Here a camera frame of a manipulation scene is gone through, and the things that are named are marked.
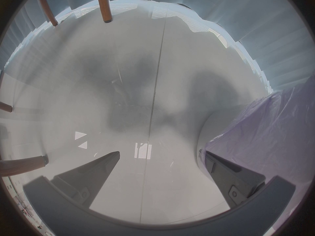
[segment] purple plastic bag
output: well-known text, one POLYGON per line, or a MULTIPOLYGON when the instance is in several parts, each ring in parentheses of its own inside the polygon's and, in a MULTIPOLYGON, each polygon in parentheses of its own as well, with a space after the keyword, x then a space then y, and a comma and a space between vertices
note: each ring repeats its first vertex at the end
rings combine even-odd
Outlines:
POLYGON ((200 151, 203 169, 206 150, 265 175, 266 183, 279 175, 296 185, 273 225, 277 229, 302 200, 315 174, 315 73, 305 84, 249 104, 200 151))

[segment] gray floor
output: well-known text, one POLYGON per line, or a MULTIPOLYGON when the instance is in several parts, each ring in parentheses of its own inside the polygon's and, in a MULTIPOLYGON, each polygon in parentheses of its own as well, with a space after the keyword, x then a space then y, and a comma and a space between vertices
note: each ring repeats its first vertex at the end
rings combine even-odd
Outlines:
POLYGON ((41 31, 6 67, 0 101, 14 111, 0 110, 1 156, 48 154, 25 183, 118 150, 92 210, 138 223, 199 220, 228 209, 196 163, 204 122, 266 95, 215 34, 192 32, 179 17, 152 19, 143 6, 109 24, 95 9, 41 31))

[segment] white triangle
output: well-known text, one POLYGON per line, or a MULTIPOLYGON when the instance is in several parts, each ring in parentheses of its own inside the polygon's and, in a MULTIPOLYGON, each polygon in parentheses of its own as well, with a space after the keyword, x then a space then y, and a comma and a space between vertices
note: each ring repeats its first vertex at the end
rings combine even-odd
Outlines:
POLYGON ((88 148, 88 141, 86 141, 85 143, 82 143, 80 146, 78 146, 79 148, 88 148))
POLYGON ((75 139, 75 140, 76 140, 76 139, 79 139, 79 138, 81 138, 82 136, 86 136, 86 134, 80 133, 80 132, 77 132, 77 131, 76 131, 76 136, 75 136, 74 139, 75 139))

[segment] white floor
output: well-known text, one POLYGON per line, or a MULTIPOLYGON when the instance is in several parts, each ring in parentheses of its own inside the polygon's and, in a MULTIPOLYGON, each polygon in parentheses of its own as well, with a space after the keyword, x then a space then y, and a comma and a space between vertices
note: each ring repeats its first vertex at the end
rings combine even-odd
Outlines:
POLYGON ((108 24, 99 9, 72 14, 24 46, 1 85, 0 101, 14 107, 0 110, 1 156, 47 153, 49 164, 23 174, 27 182, 118 150, 92 210, 137 223, 200 220, 228 209, 196 163, 204 122, 268 92, 215 34, 153 11, 138 6, 108 24))

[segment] wooden chair leg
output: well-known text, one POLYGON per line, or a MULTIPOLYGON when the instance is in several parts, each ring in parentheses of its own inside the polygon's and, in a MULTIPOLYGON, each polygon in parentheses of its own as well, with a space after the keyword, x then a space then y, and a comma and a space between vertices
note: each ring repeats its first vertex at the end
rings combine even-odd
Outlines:
POLYGON ((12 112, 12 110, 13 110, 12 106, 5 104, 1 101, 0 101, 0 109, 4 110, 6 112, 12 112))
POLYGON ((46 156, 36 156, 18 160, 0 160, 0 175, 2 177, 8 177, 22 174, 45 167, 47 163, 48 158, 46 156))
POLYGON ((53 13, 51 12, 51 9, 48 5, 47 0, 39 0, 42 9, 44 10, 46 16, 48 17, 48 19, 51 21, 51 23, 53 24, 53 26, 56 26, 58 24, 56 18, 54 17, 53 13))
POLYGON ((98 0, 100 4, 100 12, 105 23, 109 23, 113 20, 111 8, 109 6, 109 0, 98 0))

